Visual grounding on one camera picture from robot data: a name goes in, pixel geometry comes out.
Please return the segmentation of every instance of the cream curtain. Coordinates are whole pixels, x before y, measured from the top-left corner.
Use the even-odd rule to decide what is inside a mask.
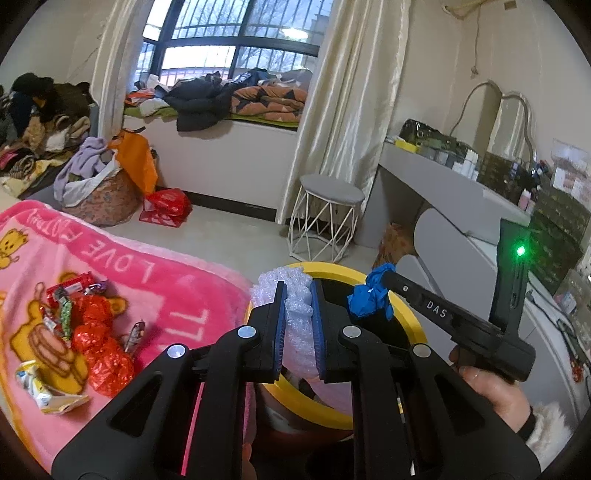
[[[400,83],[410,3],[336,0],[275,218],[280,225],[307,173],[348,181],[369,196]]]
[[[125,94],[129,90],[142,33],[154,0],[116,0],[107,21],[90,84],[99,105],[99,137],[111,138],[123,123]]]

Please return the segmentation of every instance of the mirror frame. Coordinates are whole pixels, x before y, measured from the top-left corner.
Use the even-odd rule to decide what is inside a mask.
[[[521,92],[510,91],[510,92],[504,93],[501,90],[501,88],[496,84],[496,82],[494,82],[493,80],[490,80],[490,79],[476,85],[472,89],[472,91],[468,94],[468,97],[466,98],[466,100],[464,101],[464,104],[462,106],[462,113],[460,113],[460,117],[458,118],[457,122],[453,125],[453,128],[450,131],[450,136],[453,136],[453,133],[455,132],[456,128],[458,127],[458,125],[462,121],[462,118],[464,117],[464,114],[466,113],[466,108],[468,106],[468,102],[470,101],[470,98],[472,98],[472,95],[474,95],[474,93],[478,89],[480,89],[484,86],[492,87],[497,92],[497,94],[501,97],[501,102],[503,100],[509,100],[509,99],[519,100],[519,102],[521,103],[521,105],[523,106],[523,108],[525,110],[525,122],[524,122],[523,136],[525,138],[525,143],[527,144],[527,147],[530,151],[530,164],[527,166],[524,166],[524,167],[529,168],[529,167],[535,165],[536,163],[538,163],[538,152],[535,148],[534,142],[532,141],[532,133],[531,133],[532,113],[531,113],[531,107],[530,107],[530,103],[529,103],[528,99]]]

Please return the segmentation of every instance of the mirror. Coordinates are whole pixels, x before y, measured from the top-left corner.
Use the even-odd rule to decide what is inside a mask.
[[[490,152],[528,168],[538,157],[531,128],[527,98],[519,92],[503,93],[487,80],[469,93],[450,135],[471,145],[481,157]]]

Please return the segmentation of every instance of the snack wrapper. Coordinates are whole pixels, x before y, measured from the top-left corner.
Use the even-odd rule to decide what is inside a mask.
[[[145,330],[146,323],[143,320],[137,322],[133,326],[131,332],[129,333],[129,337],[125,342],[125,346],[123,347],[123,351],[125,353],[131,355],[132,357],[135,355],[135,351],[138,349],[138,346],[141,343],[142,338],[144,337]]]
[[[90,400],[88,395],[70,395],[45,385],[39,378],[37,360],[22,363],[15,376],[42,413],[63,415]]]

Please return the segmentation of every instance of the red plastic bag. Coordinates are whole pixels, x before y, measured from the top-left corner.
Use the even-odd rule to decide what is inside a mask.
[[[168,189],[146,195],[144,211],[140,213],[141,222],[178,228],[192,210],[189,198],[180,189]]]

